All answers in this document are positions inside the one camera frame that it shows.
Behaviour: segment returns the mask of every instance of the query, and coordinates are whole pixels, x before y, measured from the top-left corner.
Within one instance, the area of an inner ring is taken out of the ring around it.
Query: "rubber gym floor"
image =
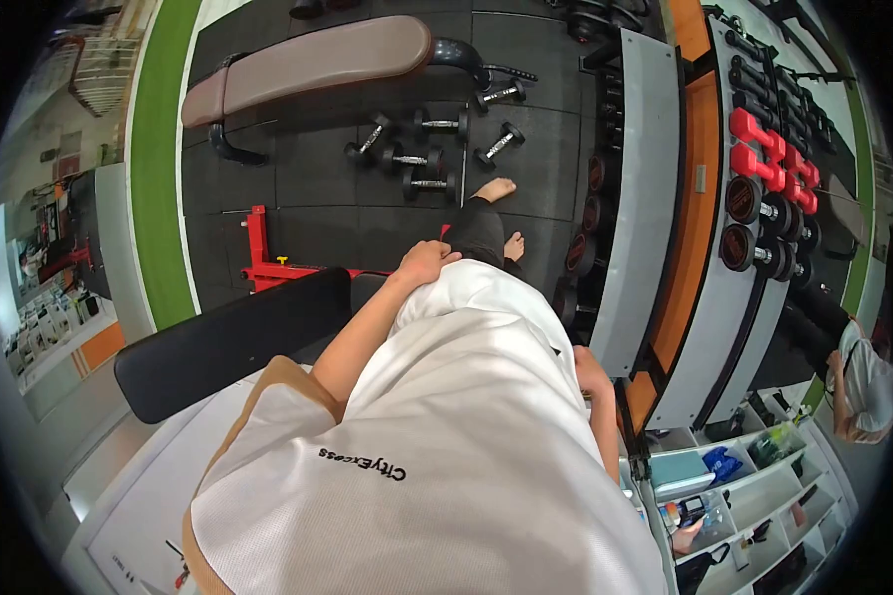
[[[171,9],[178,11],[184,22],[194,19],[197,5],[179,3]],[[518,184],[516,193],[497,205],[507,234],[524,234],[526,254],[522,264],[527,278],[550,297],[562,274],[574,222],[582,208],[585,161],[594,150],[594,81],[579,72],[578,60],[595,47],[571,40],[566,24],[560,20],[562,12],[549,9],[541,0],[365,0],[358,8],[329,13],[314,21],[292,21],[287,14],[290,6],[284,0],[253,0],[202,30],[192,55],[189,86],[208,76],[228,54],[254,52],[310,30],[397,13],[422,19],[434,35],[471,42],[486,62],[522,68],[539,77],[538,83],[525,83],[523,103],[502,101],[486,115],[471,108],[470,139],[465,147],[447,134],[434,134],[429,143],[444,148],[446,171],[458,177],[464,174],[463,196],[470,196],[493,176],[507,176]],[[172,31],[160,30],[160,24],[162,15],[150,45],[157,35],[164,36],[166,43],[187,42],[168,42]],[[662,38],[661,31],[660,16],[653,14],[645,33]],[[500,84],[504,79],[504,75],[499,76]],[[143,71],[140,93],[144,81]],[[434,118],[452,119],[471,95],[471,85],[463,72],[431,67],[421,77],[381,92],[354,89],[328,106],[299,112],[274,105],[229,118],[226,127],[233,145],[270,156],[269,165],[262,168],[221,160],[208,145],[203,129],[186,130],[181,158],[182,202],[192,275],[202,311],[250,291],[250,282],[239,275],[250,263],[248,233],[240,223],[252,205],[268,208],[271,255],[285,255],[298,264],[391,270],[411,245],[437,237],[458,204],[448,204],[438,193],[423,193],[416,203],[407,205],[399,175],[388,177],[377,169],[359,170],[345,158],[343,149],[349,141],[363,142],[372,127],[364,123],[373,110],[408,122],[413,110],[423,106]],[[522,147],[508,148],[497,157],[495,173],[484,173],[472,160],[472,150],[487,149],[499,136],[505,120],[519,127],[526,141]],[[146,122],[139,113],[135,121]],[[409,130],[386,140],[401,142],[407,154],[425,154],[428,147],[417,143]],[[142,151],[135,133],[133,143],[133,211],[138,217],[137,180],[139,187],[145,188],[140,171],[146,163],[154,166],[155,155],[139,158]],[[838,147],[843,148],[838,155],[825,156],[826,161],[817,165],[822,172],[837,173],[856,195],[853,156],[842,142]],[[818,214],[825,230],[825,245],[847,251],[848,241],[827,211]],[[171,232],[166,222],[156,221],[152,213],[145,217],[152,220],[153,233]],[[135,227],[138,236],[138,221]],[[157,259],[155,254],[145,254],[141,245],[139,253],[141,261],[148,258],[152,263]],[[842,292],[848,264],[823,256],[814,260],[819,282]],[[164,272],[177,274],[169,271],[171,266],[165,264]],[[146,278],[146,290],[151,292],[154,286]],[[163,313],[165,321],[187,317],[185,300],[172,302],[171,296],[167,297],[174,310]],[[158,316],[157,324],[168,326]],[[803,358],[775,334],[751,388],[785,386],[808,380],[811,374]]]

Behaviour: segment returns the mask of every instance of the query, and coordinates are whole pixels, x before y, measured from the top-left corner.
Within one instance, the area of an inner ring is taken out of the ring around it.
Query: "white t-shirt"
[[[838,345],[840,357],[846,365],[845,395],[850,410],[856,416],[858,429],[878,432],[893,423],[893,366],[883,361],[873,350],[869,339],[862,337],[860,327],[853,321],[846,325]],[[834,376],[827,377],[828,390],[834,390]]]
[[[667,592],[562,325],[483,263],[410,295],[342,422],[271,385],[220,452],[191,549],[236,593]]]

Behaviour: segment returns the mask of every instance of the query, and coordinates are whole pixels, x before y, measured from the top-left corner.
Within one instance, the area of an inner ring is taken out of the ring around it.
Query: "orange wall stripe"
[[[82,351],[86,366],[89,370],[95,370],[100,363],[107,361],[116,351],[125,346],[126,338],[123,337],[123,328],[119,326],[119,323],[113,323],[106,330],[83,343]]]

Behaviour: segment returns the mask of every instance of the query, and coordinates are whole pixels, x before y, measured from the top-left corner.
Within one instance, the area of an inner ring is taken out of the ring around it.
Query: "gym equipment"
[[[764,181],[764,187],[771,192],[780,192],[784,189],[785,173],[781,166],[776,162],[764,164],[758,161],[754,149],[744,143],[731,147],[731,169],[746,176],[756,173]]]
[[[734,95],[731,97],[731,100],[734,103],[734,107],[741,108],[743,110],[747,110],[751,115],[761,121],[761,127],[769,130],[776,130],[780,127],[780,123],[777,120],[777,116],[775,116],[772,112],[757,105],[753,99],[748,96],[743,90],[734,91]]]
[[[566,279],[560,279],[560,282],[556,284],[556,291],[552,294],[552,311],[556,313],[559,322],[565,328],[572,326],[577,314],[596,315],[599,313],[598,308],[579,303],[578,292],[566,282]]]
[[[434,37],[416,17],[386,16],[311,31],[258,52],[227,56],[212,76],[186,95],[182,125],[207,125],[208,140],[222,158],[262,166],[267,162],[266,155],[232,147],[228,142],[227,116],[303,95],[301,108],[306,102],[316,102],[321,91],[418,74],[427,65],[462,68],[476,89],[483,92],[492,86],[493,72],[539,80],[518,68],[485,64],[472,45]]]
[[[729,70],[727,72],[727,80],[730,81],[731,86],[750,91],[762,104],[772,110],[777,110],[777,96],[770,89],[761,87],[751,80],[749,76],[745,76],[740,70],[735,70],[734,68]]]
[[[597,257],[597,247],[595,236],[577,233],[566,253],[566,272],[576,277],[585,277],[595,267],[606,268],[608,261]]]
[[[480,162],[480,165],[488,172],[496,169],[496,164],[493,162],[493,157],[496,156],[496,153],[503,150],[506,145],[510,143],[512,143],[513,147],[519,147],[525,142],[524,134],[519,131],[519,128],[509,122],[503,123],[502,133],[503,136],[501,136],[487,152],[483,152],[481,149],[473,149],[473,156],[476,157],[477,161]]]
[[[588,191],[598,192],[606,180],[606,167],[599,155],[588,158]]]
[[[404,154],[404,146],[394,142],[383,150],[381,157],[381,169],[384,173],[396,173],[403,166],[421,166],[424,173],[433,179],[440,177],[440,169],[443,166],[444,151],[433,145],[426,157],[415,157]]]
[[[758,127],[754,116],[748,113],[744,108],[738,108],[731,113],[728,118],[728,127],[731,134],[737,136],[741,142],[749,143],[756,140],[764,149],[764,154],[771,162],[778,162],[784,159],[787,150],[786,143],[781,135],[772,129],[764,132]]]
[[[732,223],[721,234],[721,260],[725,266],[738,272],[755,265],[765,276],[776,279],[786,267],[786,250],[783,242],[772,236],[764,236],[755,244],[754,232],[739,223]]]
[[[798,174],[806,187],[816,187],[820,184],[820,171],[817,166],[804,159],[796,147],[791,145],[787,148],[787,154],[784,159],[787,175]]]
[[[731,67],[740,70],[761,87],[767,88],[769,86],[767,75],[748,64],[747,60],[737,54],[731,56]]]
[[[582,209],[582,231],[596,232],[603,223],[615,224],[615,208],[611,201],[590,194],[585,197],[585,206]]]
[[[404,191],[404,198],[407,201],[417,200],[417,194],[424,192],[442,192],[446,199],[450,202],[456,202],[456,174],[450,172],[446,175],[446,180],[418,180],[416,170],[408,170],[404,172],[404,178],[401,184]]]
[[[791,203],[800,205],[800,208],[808,215],[817,212],[817,195],[809,188],[802,187],[794,176],[787,178],[783,194],[784,198]]]
[[[725,41],[729,46],[738,48],[741,52],[747,54],[754,62],[764,62],[764,59],[767,56],[767,49],[758,48],[741,35],[738,35],[735,30],[728,30],[725,32]]]
[[[299,21],[309,21],[324,14],[324,5],[321,0],[297,0],[288,15]]]
[[[787,199],[776,192],[762,199],[757,185],[747,176],[735,176],[727,183],[725,209],[731,219],[743,225],[760,217],[765,231],[772,235],[784,237],[790,229],[791,205]]]
[[[505,89],[498,90],[494,93],[489,93],[488,95],[484,95],[483,93],[476,93],[476,108],[480,111],[480,113],[489,112],[489,104],[494,101],[499,101],[504,97],[510,97],[515,99],[516,101],[523,102],[525,101],[525,89],[523,89],[523,84],[519,82],[519,79],[515,76],[510,79],[510,86]]]
[[[426,143],[430,132],[455,133],[461,143],[469,138],[469,110],[460,108],[456,120],[430,120],[430,114],[424,108],[413,113],[413,133],[417,141]]]
[[[364,141],[364,144],[360,147],[354,143],[347,143],[344,148],[345,155],[359,166],[373,165],[373,157],[368,153],[368,150],[373,147],[374,143],[377,142],[385,130],[393,133],[397,127],[393,120],[379,112],[373,113],[370,116],[370,120],[376,124],[377,127],[370,132],[368,140]]]

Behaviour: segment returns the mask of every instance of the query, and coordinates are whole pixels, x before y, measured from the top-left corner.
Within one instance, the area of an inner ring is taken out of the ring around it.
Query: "person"
[[[893,366],[876,353],[856,318],[819,286],[788,296],[779,327],[832,395],[834,435],[879,443],[893,426]]]
[[[516,276],[515,189],[412,247],[310,372],[268,364],[185,516],[202,592],[667,593],[612,383]]]

